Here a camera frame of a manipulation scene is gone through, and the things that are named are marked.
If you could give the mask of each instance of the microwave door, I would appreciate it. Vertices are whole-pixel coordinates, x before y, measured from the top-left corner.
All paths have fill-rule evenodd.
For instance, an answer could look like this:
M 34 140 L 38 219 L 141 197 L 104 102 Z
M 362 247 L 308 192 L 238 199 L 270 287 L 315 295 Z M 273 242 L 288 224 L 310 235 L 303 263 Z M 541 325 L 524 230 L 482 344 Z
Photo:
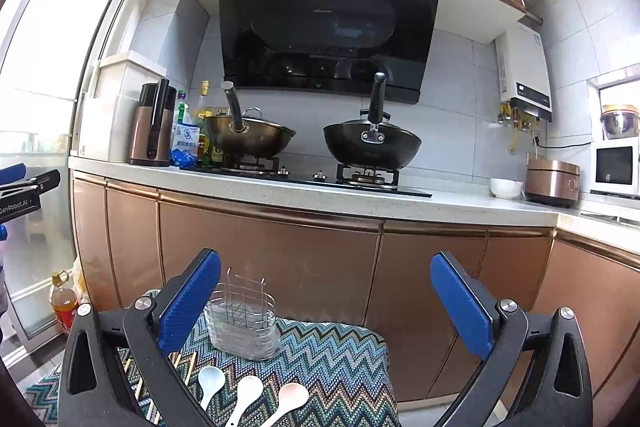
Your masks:
M 638 196 L 638 138 L 591 145 L 591 185 L 596 192 Z

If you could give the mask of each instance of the white countertop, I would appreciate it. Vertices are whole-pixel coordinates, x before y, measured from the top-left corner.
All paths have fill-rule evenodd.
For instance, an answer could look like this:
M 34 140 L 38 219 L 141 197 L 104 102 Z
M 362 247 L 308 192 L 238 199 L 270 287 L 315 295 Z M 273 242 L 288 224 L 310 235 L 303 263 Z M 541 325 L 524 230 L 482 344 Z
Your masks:
M 564 210 L 528 201 L 506 201 L 485 195 L 427 189 L 416 190 L 432 194 L 431 198 L 378 194 L 349 188 L 187 172 L 175 167 L 109 163 L 75 156 L 69 158 L 68 166 L 72 170 L 165 190 L 313 212 L 466 225 L 558 227 L 640 254 L 640 229 L 583 217 L 578 209 Z M 585 210 L 620 215 L 613 214 L 616 207 L 607 204 L 590 203 Z

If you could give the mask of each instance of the bottle label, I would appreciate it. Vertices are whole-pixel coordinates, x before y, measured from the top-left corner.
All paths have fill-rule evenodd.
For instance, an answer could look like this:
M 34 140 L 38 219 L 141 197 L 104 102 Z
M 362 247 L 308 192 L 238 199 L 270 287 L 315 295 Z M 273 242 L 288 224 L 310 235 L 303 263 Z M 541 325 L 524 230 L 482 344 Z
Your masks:
M 54 310 L 56 312 L 56 317 L 58 318 L 58 321 L 62 325 L 62 330 L 66 334 L 69 334 L 69 331 L 71 331 L 71 324 L 73 324 L 74 317 L 76 316 L 76 309 L 77 307 L 74 308 L 73 310 L 68 310 L 64 312 Z

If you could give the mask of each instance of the white spoon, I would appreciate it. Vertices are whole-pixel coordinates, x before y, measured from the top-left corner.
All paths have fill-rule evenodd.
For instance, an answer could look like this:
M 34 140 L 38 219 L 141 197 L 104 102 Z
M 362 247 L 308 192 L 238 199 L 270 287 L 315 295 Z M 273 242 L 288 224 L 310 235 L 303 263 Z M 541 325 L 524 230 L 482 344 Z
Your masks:
M 260 427 L 272 427 L 286 413 L 302 407 L 308 400 L 309 391 L 304 385 L 298 383 L 283 385 L 278 392 L 278 409 Z
M 200 406 L 207 410 L 209 402 L 220 389 L 225 386 L 225 374 L 217 367 L 207 365 L 198 373 L 198 382 L 202 388 L 204 396 L 200 402 Z
M 253 375 L 242 378 L 242 380 L 238 382 L 238 401 L 236 402 L 236 407 L 226 422 L 225 427 L 238 427 L 242 413 L 246 411 L 247 407 L 260 398 L 263 389 L 264 385 L 260 378 L 254 377 Z

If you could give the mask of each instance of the water heater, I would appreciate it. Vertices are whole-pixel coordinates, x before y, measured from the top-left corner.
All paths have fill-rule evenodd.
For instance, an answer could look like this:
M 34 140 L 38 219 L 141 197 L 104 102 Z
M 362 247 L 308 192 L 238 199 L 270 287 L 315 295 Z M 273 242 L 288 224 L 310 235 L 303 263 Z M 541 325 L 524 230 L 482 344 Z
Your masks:
M 551 89 L 540 34 L 515 23 L 495 39 L 500 101 L 551 121 Z

